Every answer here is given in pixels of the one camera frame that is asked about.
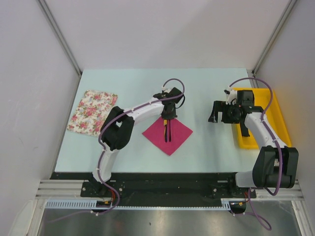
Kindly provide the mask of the iridescent purple fork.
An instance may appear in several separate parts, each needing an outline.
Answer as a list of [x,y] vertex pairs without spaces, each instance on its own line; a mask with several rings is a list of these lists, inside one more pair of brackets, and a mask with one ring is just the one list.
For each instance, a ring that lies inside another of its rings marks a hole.
[[172,137],[171,137],[171,120],[167,121],[167,125],[168,125],[168,141],[171,142],[172,141]]

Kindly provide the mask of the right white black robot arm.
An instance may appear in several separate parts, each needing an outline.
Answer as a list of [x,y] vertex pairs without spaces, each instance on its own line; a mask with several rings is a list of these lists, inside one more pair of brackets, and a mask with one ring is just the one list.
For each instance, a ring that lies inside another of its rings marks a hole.
[[209,122],[238,124],[243,137],[253,136],[259,154],[251,171],[238,172],[228,183],[227,192],[239,197],[245,188],[292,188],[295,183],[299,153],[289,147],[270,125],[265,110],[257,106],[252,90],[226,90],[226,101],[214,101]]

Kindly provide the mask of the pink paper napkin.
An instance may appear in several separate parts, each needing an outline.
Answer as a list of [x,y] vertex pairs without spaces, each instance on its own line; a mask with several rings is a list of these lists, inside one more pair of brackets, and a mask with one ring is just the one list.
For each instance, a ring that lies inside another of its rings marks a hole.
[[164,141],[164,126],[162,118],[158,118],[149,128],[147,128],[142,134],[147,138],[154,146],[159,148],[165,154],[171,156],[193,133],[193,131],[182,124],[177,119],[171,120],[171,142]]

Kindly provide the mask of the iridescent rainbow knife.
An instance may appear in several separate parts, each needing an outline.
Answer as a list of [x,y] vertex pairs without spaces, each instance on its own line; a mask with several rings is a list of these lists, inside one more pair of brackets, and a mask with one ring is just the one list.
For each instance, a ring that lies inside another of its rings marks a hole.
[[168,121],[166,119],[163,120],[163,126],[164,126],[164,141],[167,143],[168,139],[167,139],[167,123]]

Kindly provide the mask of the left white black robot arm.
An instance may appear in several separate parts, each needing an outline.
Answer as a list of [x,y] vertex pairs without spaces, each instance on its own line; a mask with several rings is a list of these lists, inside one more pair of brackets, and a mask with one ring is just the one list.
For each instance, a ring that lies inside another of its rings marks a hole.
[[177,118],[176,104],[184,97],[184,92],[174,87],[155,94],[149,101],[136,107],[123,110],[115,106],[111,109],[98,138],[102,152],[96,169],[93,171],[96,181],[93,182],[91,188],[97,196],[102,197],[108,193],[109,185],[106,181],[111,177],[119,150],[129,143],[136,124],[160,115],[164,122],[162,139],[168,143],[173,141],[171,120]]

